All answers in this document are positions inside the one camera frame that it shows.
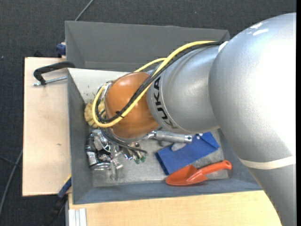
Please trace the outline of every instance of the cable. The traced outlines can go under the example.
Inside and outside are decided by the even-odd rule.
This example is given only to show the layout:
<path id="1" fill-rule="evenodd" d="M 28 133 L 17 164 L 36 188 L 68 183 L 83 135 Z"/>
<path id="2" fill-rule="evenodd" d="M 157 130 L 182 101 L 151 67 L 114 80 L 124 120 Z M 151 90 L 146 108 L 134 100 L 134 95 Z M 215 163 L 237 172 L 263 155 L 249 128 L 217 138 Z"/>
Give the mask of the cable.
<path id="1" fill-rule="evenodd" d="M 91 5 L 91 3 L 93 2 L 94 0 L 91 0 L 86 6 L 85 8 L 79 13 L 79 15 L 77 16 L 77 18 L 75 19 L 75 21 L 78 21 L 80 16 L 82 16 L 82 14 L 88 9 L 88 7 Z"/>
<path id="2" fill-rule="evenodd" d="M 158 59 L 155 59 L 155 60 L 149 62 L 148 64 L 142 66 L 141 68 L 135 70 L 134 72 L 140 72 L 141 70 L 144 70 L 145 68 L 147 68 L 147 67 L 149 67 L 149 66 L 151 66 L 151 65 L 153 65 L 153 64 L 155 64 L 155 63 L 157 63 L 157 62 L 164 61 L 164 60 L 166 60 L 166 58 L 158 58 Z"/>
<path id="3" fill-rule="evenodd" d="M 192 43 L 188 43 L 186 45 L 181 46 L 180 48 L 176 49 L 173 53 L 171 53 L 162 63 L 161 65 L 158 67 L 157 70 L 155 70 L 147 79 L 146 81 L 142 84 L 142 86 L 134 93 L 133 97 L 130 99 L 129 103 L 120 111 L 120 113 L 118 113 L 117 115 L 113 116 L 108 120 L 111 120 L 109 123 L 100 123 L 97 119 L 96 119 L 96 113 L 95 113 L 95 109 L 96 109 L 96 103 L 98 101 L 99 96 L 101 95 L 101 92 L 98 92 L 96 94 L 95 100 L 93 102 L 93 107 L 92 107 L 92 115 L 93 115 L 93 119 L 95 121 L 95 123 L 99 126 L 99 127 L 111 127 L 113 125 L 115 125 L 116 123 L 118 123 L 119 121 L 121 121 L 131 110 L 132 108 L 135 106 L 135 104 L 142 98 L 142 96 L 146 93 L 147 89 L 151 86 L 151 82 L 156 78 L 157 74 L 160 74 L 161 72 L 163 72 L 164 68 L 169 64 L 172 64 L 174 61 L 174 59 L 179 59 L 180 57 L 182 57 L 184 54 L 180 55 L 179 54 L 183 51 L 186 50 L 191 50 L 192 47 L 197 47 L 199 48 L 199 46 L 207 46 L 209 45 L 209 43 L 211 45 L 216 44 L 216 42 L 213 41 L 197 41 L 197 42 L 192 42 Z"/>
<path id="4" fill-rule="evenodd" d="M 23 150 L 21 150 L 21 152 L 20 152 L 20 154 L 18 156 L 18 159 L 16 160 L 16 163 L 14 165 L 14 168 L 13 168 L 13 170 L 10 173 L 10 176 L 9 176 L 9 179 L 8 179 L 8 183 L 6 184 L 6 188 L 4 190 L 4 194 L 3 194 L 3 197 L 2 197 L 2 200 L 1 200 L 1 204 L 0 204 L 0 218 L 1 218 L 1 212 L 2 212 L 2 209 L 3 209 L 4 201 L 5 201 L 5 198 L 6 198 L 6 194 L 8 193 L 8 189 L 9 189 L 9 186 L 10 186 L 10 182 L 13 179 L 15 170 L 16 170 L 17 165 L 19 164 L 19 162 L 21 160 L 22 154 L 23 154 Z"/>
<path id="5" fill-rule="evenodd" d="M 11 160 L 9 160 L 9 159 L 6 159 L 5 157 L 0 156 L 0 159 L 1 159 L 1 160 L 4 160 L 4 161 L 7 161 L 7 162 L 9 162 L 9 163 L 11 163 L 11 164 L 17 165 L 14 161 L 11 161 Z"/>

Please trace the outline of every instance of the orange scoop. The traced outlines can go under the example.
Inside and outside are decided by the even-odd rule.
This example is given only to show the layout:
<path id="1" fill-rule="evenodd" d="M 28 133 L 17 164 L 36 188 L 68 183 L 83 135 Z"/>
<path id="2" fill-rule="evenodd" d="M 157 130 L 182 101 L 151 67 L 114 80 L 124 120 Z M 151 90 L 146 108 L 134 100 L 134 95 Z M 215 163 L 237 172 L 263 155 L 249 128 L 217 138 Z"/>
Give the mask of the orange scoop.
<path id="1" fill-rule="evenodd" d="M 206 174 L 222 169 L 232 169 L 231 163 L 227 160 L 223 160 L 201 169 L 196 169 L 194 166 L 188 165 L 170 174 L 166 179 L 166 183 L 174 186 L 185 186 L 199 183 L 207 180 L 207 177 L 205 177 Z"/>

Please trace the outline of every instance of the blue foam block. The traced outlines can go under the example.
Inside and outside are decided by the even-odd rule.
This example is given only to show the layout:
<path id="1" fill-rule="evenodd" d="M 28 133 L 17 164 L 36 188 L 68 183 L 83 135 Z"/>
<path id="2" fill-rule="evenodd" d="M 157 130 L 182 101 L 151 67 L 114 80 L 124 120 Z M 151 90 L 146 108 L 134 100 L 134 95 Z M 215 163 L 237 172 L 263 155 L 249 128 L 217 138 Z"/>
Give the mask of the blue foam block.
<path id="1" fill-rule="evenodd" d="M 201 136 L 196 134 L 191 144 L 177 151 L 172 151 L 171 146 L 165 147 L 156 153 L 156 157 L 166 175 L 169 175 L 216 151 L 219 147 L 212 134 L 206 132 Z"/>

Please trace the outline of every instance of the wooden board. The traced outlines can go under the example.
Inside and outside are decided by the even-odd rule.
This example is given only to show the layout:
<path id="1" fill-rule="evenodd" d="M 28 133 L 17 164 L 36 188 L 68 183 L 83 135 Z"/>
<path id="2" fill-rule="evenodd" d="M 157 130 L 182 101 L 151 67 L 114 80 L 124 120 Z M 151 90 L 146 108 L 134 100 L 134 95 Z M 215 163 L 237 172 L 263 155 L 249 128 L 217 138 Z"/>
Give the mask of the wooden board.
<path id="1" fill-rule="evenodd" d="M 88 226 L 281 226 L 263 191 L 82 205 L 69 194 L 80 208 Z"/>
<path id="2" fill-rule="evenodd" d="M 61 58 L 25 58 L 23 196 L 56 194 L 71 173 L 68 140 L 67 81 L 33 86 L 35 69 Z M 65 69 L 46 73 L 52 79 Z"/>

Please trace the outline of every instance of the gray bin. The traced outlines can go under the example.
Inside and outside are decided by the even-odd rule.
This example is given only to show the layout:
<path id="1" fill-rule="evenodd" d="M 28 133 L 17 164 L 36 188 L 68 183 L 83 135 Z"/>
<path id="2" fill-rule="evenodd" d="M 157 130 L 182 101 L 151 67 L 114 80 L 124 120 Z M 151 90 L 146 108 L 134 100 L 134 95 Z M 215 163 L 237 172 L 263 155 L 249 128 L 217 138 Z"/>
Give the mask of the gray bin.
<path id="1" fill-rule="evenodd" d="M 233 166 L 229 179 L 208 180 L 187 187 L 168 186 L 163 180 L 159 163 L 150 157 L 137 173 L 131 167 L 140 165 L 135 165 L 133 161 L 124 163 L 125 169 L 129 168 L 128 174 L 133 175 L 133 180 L 107 183 L 103 176 L 91 171 L 88 166 L 84 145 L 90 128 L 83 111 L 87 100 L 92 97 L 92 91 L 101 85 L 102 80 L 114 79 L 121 74 L 110 71 L 131 72 L 149 61 L 166 57 L 185 43 L 198 40 L 229 40 L 229 33 L 225 30 L 175 26 L 66 22 L 67 60 L 72 61 L 77 68 L 85 68 L 68 71 L 74 204 L 261 190 L 219 130 L 223 157 Z M 101 79 L 98 80 L 97 75 L 100 73 Z M 158 172 L 157 178 L 150 172 L 154 171 L 152 167 Z M 145 172 L 144 177 L 139 176 L 142 171 Z"/>

